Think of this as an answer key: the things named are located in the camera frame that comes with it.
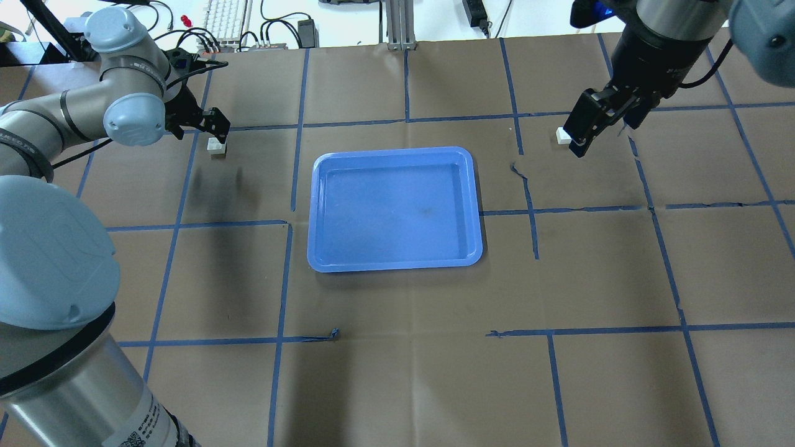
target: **white eraser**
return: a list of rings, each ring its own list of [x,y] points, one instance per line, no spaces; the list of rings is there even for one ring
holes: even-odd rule
[[[218,138],[210,137],[207,140],[207,153],[210,155],[224,155],[227,152],[227,144],[221,144]]]
[[[557,135],[557,144],[569,144],[572,142],[572,137],[568,136],[566,131],[563,130],[563,127],[558,127],[555,135]]]

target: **keyboard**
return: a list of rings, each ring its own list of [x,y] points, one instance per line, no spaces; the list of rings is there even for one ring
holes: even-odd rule
[[[251,10],[256,0],[205,0],[204,28],[207,28],[221,47],[237,47],[240,34],[247,30]]]

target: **qr code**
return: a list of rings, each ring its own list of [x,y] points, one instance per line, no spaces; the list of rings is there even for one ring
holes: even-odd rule
[[[138,435],[138,432],[130,433],[130,436],[127,437],[127,440],[124,441],[119,447],[146,447],[146,441],[141,439],[141,436]]]

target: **blue tray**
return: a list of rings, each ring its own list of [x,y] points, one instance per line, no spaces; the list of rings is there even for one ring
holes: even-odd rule
[[[313,269],[470,266],[482,254],[466,150],[374,150],[315,161],[307,250]]]

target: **printed label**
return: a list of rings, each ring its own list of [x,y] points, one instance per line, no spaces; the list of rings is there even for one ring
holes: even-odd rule
[[[176,445],[176,427],[163,406],[144,386],[135,411],[102,447],[171,447]]]

